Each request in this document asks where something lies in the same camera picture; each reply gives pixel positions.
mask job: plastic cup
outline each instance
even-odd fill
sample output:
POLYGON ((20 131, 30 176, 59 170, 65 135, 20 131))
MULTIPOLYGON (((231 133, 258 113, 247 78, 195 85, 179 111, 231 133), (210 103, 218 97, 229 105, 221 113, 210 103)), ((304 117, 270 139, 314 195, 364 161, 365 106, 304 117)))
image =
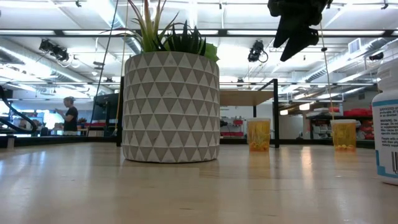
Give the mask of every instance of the plastic cup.
POLYGON ((268 151, 271 138, 269 118, 248 119, 248 144, 250 151, 268 151))
POLYGON ((333 145, 337 151, 356 150, 356 120, 340 119, 330 121, 333 145))

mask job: person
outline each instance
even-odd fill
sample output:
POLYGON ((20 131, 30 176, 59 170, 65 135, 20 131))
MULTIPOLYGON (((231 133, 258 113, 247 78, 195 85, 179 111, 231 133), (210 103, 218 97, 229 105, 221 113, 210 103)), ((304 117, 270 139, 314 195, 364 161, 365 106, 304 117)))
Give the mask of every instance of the person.
POLYGON ((63 135, 64 136, 76 136, 77 135, 77 117, 78 111, 73 105, 75 99, 73 97, 66 97, 63 99, 63 104, 68 108, 66 114, 61 110, 55 109, 55 111, 62 116, 65 120, 63 124, 63 135))

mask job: white planter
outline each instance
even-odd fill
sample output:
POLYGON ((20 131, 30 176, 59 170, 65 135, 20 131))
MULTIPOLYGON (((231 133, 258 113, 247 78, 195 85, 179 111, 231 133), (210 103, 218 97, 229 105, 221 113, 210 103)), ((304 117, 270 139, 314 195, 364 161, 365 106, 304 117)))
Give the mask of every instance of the white planter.
POLYGON ((200 162, 220 151, 217 64, 181 52, 136 55, 125 64, 123 153, 141 162, 200 162))

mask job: black shirt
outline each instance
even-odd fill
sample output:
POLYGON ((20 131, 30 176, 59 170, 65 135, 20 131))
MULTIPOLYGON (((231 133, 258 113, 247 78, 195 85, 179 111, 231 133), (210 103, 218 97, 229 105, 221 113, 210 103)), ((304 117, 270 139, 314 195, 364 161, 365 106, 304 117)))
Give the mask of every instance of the black shirt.
POLYGON ((72 115, 73 119, 71 121, 65 121, 63 124, 63 130, 64 131, 77 131, 77 116, 78 116, 77 109, 72 106, 69 108, 68 112, 65 114, 65 116, 72 115))

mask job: black plant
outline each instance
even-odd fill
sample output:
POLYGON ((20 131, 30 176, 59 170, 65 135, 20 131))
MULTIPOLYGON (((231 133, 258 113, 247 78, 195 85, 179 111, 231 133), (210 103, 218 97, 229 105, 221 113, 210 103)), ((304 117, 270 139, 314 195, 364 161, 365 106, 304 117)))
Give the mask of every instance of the black plant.
POLYGON ((172 34, 166 37, 163 44, 161 40, 159 40, 159 36, 157 37, 157 43, 154 43, 159 47, 159 51, 185 52, 201 56, 205 56, 206 53, 206 38, 202 40, 196 26, 193 31, 188 31, 187 21, 184 23, 181 35, 176 34, 175 27, 173 25, 172 34))

